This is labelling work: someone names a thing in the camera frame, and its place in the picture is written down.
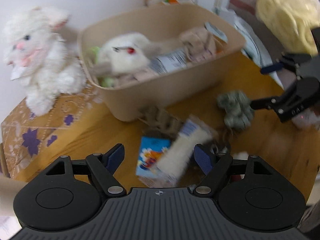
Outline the brown floral patterned box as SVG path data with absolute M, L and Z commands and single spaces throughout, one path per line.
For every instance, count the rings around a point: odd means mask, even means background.
M 99 89 L 87 84 L 79 94 L 61 95 L 49 113 L 36 116 L 21 101 L 1 123 L 9 177 L 29 180 L 28 166 L 45 163 L 99 122 L 107 111 Z

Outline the yellow cloth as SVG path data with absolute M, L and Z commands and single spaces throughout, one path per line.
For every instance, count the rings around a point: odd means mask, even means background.
M 287 51 L 318 54 L 311 30 L 319 27 L 319 0 L 257 0 L 255 12 Z

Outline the white plush with red bow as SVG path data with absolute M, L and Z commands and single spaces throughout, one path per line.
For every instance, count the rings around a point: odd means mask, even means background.
M 160 52 L 158 43 L 138 32 L 116 36 L 100 48 L 100 55 L 108 56 L 111 60 L 112 76 L 133 74 L 146 68 Z

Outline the white fuzzy tube packet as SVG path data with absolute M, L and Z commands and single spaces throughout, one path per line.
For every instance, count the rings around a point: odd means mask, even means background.
M 218 138 L 218 132 L 194 115 L 190 115 L 179 130 L 176 140 L 155 163 L 155 188 L 176 187 L 184 175 L 194 148 Z

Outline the light blue clothing pile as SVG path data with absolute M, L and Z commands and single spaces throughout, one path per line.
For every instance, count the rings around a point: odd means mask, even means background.
M 239 17 L 235 11 L 216 7 L 213 12 L 232 25 L 245 38 L 246 43 L 241 52 L 247 58 L 251 59 L 260 68 L 273 63 L 267 49 L 251 26 Z

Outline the green striped cloth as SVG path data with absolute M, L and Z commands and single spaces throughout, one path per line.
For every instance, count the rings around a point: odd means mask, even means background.
M 217 106 L 225 110 L 224 123 L 228 129 L 243 131 L 254 118 L 250 99 L 242 90 L 233 90 L 217 96 Z

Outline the green snack packet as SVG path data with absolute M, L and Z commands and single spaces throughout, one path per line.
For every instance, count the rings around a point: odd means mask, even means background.
M 111 60 L 100 55 L 100 47 L 91 47 L 86 52 L 91 78 L 101 87 L 113 88 L 117 79 L 111 74 Z

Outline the beige sock pair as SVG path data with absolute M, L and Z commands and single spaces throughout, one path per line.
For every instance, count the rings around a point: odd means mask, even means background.
M 179 39 L 190 62 L 212 60 L 216 57 L 214 35 L 205 27 L 196 27 L 182 32 Z

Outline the white kitty plush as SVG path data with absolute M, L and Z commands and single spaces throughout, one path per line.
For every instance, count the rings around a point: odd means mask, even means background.
M 299 129 L 315 128 L 319 131 L 319 108 L 310 107 L 292 119 Z

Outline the white plush cat toy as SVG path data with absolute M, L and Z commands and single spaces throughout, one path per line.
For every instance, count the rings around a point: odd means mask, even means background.
M 26 105 L 36 116 L 47 114 L 60 94 L 85 87 L 80 60 L 58 33 L 68 20 L 65 10 L 35 7 L 14 14 L 4 26 L 4 63 L 13 67 L 10 78 L 23 86 Z

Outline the blue cartoon box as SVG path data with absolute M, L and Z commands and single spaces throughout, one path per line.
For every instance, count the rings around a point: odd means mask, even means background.
M 136 176 L 145 179 L 158 178 L 155 165 L 170 148 L 170 139 L 142 137 L 136 166 Z

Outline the silver green foil packet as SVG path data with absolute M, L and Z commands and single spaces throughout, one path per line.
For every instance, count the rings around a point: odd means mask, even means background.
M 187 57 L 182 48 L 167 54 L 158 55 L 151 60 L 149 67 L 158 74 L 174 72 L 187 66 Z

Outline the beige plastic storage bin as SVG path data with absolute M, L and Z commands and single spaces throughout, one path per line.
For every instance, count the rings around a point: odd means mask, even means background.
M 210 60 L 189 62 L 178 36 L 183 31 L 210 23 L 227 37 L 221 52 Z M 166 107 L 219 81 L 227 70 L 229 55 L 239 52 L 245 38 L 213 12 L 194 4 L 145 7 L 104 19 L 78 35 L 79 57 L 84 71 L 92 66 L 89 49 L 129 31 L 137 31 L 161 42 L 163 55 L 151 61 L 156 76 L 120 88 L 100 88 L 104 103 L 115 118 L 130 122 L 149 105 Z

